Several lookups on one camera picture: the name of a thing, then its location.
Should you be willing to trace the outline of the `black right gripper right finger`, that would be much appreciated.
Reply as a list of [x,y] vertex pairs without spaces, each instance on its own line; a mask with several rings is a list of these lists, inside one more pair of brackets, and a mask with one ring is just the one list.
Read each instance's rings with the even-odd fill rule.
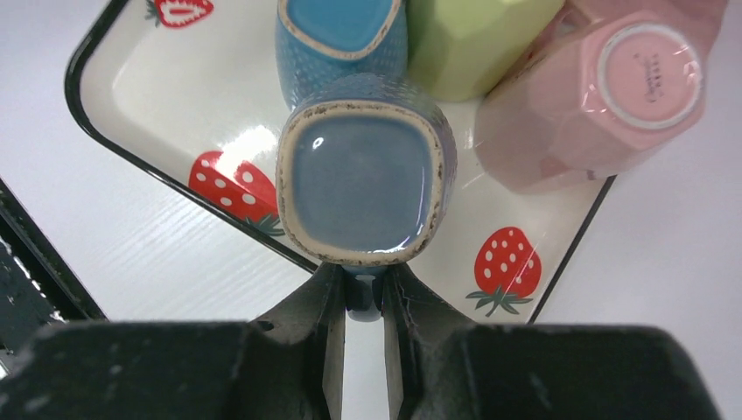
[[383,280],[394,419],[717,419],[695,364],[640,325],[479,324],[404,265]]

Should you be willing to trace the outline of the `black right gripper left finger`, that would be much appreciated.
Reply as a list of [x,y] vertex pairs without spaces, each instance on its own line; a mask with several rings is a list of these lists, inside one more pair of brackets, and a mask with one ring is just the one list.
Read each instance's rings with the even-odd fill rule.
[[338,419],[343,272],[323,264],[249,321],[42,328],[1,382],[4,419]]

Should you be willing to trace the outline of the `grey blue mug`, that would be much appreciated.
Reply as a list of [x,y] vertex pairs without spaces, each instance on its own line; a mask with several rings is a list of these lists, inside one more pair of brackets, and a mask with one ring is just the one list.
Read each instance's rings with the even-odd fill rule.
[[298,248],[342,268],[353,319],[377,320],[388,269],[431,243],[457,164],[443,111],[402,77],[345,76],[291,112],[277,150],[280,221]]

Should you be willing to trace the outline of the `strawberry print tray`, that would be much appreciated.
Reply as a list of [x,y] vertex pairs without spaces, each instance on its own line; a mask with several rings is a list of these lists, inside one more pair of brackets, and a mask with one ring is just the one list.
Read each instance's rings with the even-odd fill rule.
[[[281,236],[263,207],[243,215],[244,186],[275,181],[289,110],[279,87],[273,1],[216,1],[176,27],[163,1],[112,1],[66,76],[76,122],[96,142],[216,215],[248,245],[248,308],[294,291],[317,259]],[[483,323],[536,318],[612,186],[590,181],[520,195],[487,176],[473,148],[478,100],[443,103],[458,176],[443,226],[409,266],[441,298]]]

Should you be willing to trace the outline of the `green faceted mug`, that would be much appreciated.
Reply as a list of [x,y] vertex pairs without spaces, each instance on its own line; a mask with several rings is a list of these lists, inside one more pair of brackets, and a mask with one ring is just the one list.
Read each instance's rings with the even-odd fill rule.
[[563,6],[560,0],[408,1],[407,74],[440,101],[483,95]]

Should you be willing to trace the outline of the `bright blue mug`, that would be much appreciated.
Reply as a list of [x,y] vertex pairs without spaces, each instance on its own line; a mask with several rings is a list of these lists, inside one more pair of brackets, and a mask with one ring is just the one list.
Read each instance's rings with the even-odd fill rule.
[[402,76],[408,63],[406,3],[279,1],[275,51],[280,88],[289,109],[350,74]]

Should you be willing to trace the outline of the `pale pink faceted mug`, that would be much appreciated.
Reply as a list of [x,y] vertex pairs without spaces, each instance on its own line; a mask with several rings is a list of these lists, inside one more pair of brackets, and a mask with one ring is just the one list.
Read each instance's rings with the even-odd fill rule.
[[473,146],[540,193],[639,165],[702,117],[725,1],[569,1],[481,103]]

